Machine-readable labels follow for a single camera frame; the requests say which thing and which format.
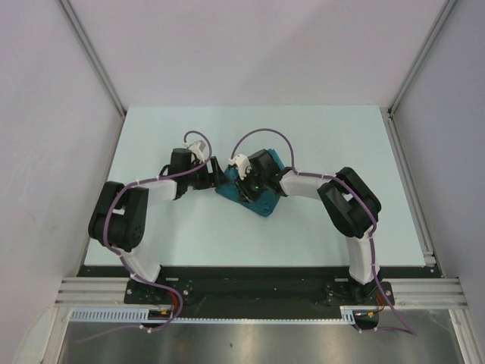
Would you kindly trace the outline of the teal cloth napkin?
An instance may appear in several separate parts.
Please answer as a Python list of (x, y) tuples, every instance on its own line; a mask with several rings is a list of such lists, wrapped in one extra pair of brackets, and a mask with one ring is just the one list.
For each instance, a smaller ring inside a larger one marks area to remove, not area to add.
[(222, 186), (216, 187), (215, 192), (218, 195), (251, 210), (259, 216), (268, 217), (279, 202), (281, 195), (275, 196), (271, 193), (264, 193), (256, 202), (240, 202), (237, 198), (237, 189), (234, 184), (234, 180), (239, 176), (236, 169), (231, 168), (228, 165), (224, 171), (224, 176), (227, 179), (227, 182)]

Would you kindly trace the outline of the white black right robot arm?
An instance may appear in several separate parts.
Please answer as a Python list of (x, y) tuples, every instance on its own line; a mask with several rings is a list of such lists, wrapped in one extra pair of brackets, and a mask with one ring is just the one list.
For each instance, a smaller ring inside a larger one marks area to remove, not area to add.
[(228, 169), (234, 173), (235, 200), (268, 217), (281, 197), (319, 199), (333, 226), (346, 237), (349, 253), (349, 294), (358, 304), (377, 295), (379, 267), (372, 235), (381, 210), (379, 199), (352, 169), (319, 175), (281, 167), (275, 154), (262, 149), (251, 156), (235, 155)]

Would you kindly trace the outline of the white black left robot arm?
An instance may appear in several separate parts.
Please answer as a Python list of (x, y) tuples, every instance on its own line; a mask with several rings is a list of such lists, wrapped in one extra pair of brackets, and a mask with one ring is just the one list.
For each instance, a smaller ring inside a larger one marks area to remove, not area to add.
[(149, 207), (180, 199), (188, 189), (207, 190), (227, 182), (217, 158), (176, 148), (170, 163), (145, 180), (104, 183), (89, 221), (88, 234), (115, 254), (130, 277), (142, 282), (141, 294), (151, 303), (167, 295), (167, 284), (158, 279), (161, 266), (143, 243)]

